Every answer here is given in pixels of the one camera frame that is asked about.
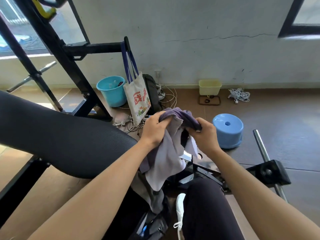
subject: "white shoe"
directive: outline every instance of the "white shoe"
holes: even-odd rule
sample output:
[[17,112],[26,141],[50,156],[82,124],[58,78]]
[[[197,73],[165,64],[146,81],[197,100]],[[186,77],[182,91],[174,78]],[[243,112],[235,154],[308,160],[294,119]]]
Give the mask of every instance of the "white shoe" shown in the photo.
[[181,228],[182,228],[182,218],[183,218],[183,200],[186,197],[185,193],[181,193],[178,195],[177,197],[177,201],[176,201],[176,209],[177,209],[177,216],[178,216],[178,222],[175,223],[173,225],[174,228],[178,228],[178,239],[181,240],[183,239],[182,237],[182,232],[181,232]]

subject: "blue plastic stool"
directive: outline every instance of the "blue plastic stool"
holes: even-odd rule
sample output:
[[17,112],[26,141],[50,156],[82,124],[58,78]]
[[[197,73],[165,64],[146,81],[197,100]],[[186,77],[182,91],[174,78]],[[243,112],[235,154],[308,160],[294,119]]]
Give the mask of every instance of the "blue plastic stool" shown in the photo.
[[125,83],[125,79],[121,76],[108,76],[97,83],[97,89],[101,91],[110,107],[120,107],[127,102],[123,88]]
[[242,141],[242,121],[228,113],[218,114],[212,120],[217,129],[218,143],[221,148],[231,149],[238,147]]

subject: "person's right arm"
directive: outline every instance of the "person's right arm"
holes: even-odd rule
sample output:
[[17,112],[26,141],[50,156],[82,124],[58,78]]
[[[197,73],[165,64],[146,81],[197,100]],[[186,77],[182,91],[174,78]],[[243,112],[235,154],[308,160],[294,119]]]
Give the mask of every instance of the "person's right arm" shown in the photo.
[[292,205],[273,193],[220,149],[216,128],[197,118],[201,132],[188,128],[198,148],[218,167],[243,214],[260,240],[316,240],[320,228]]

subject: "yellow plastic basket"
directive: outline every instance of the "yellow plastic basket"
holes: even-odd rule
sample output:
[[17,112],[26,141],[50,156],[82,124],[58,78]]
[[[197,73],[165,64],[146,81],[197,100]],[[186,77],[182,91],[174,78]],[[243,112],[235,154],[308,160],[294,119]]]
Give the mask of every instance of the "yellow plastic basket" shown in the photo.
[[199,80],[200,95],[218,95],[222,84],[218,79]]

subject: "open bag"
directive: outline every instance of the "open bag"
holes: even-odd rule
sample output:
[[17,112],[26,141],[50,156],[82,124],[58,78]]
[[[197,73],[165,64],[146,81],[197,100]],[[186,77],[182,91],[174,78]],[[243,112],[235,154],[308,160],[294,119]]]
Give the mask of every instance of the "open bag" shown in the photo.
[[[124,41],[121,42],[121,53],[122,53],[125,73],[128,80],[128,82],[123,86],[123,88],[127,96],[129,108],[131,110],[133,124],[137,126],[145,117],[146,113],[148,112],[151,106],[150,98],[149,98],[148,91],[146,89],[145,81],[142,77],[142,72],[138,71],[137,64],[134,60],[132,51],[130,50],[130,48],[128,50],[126,49],[126,45]],[[132,78],[130,73],[127,53],[133,68],[134,78]]]

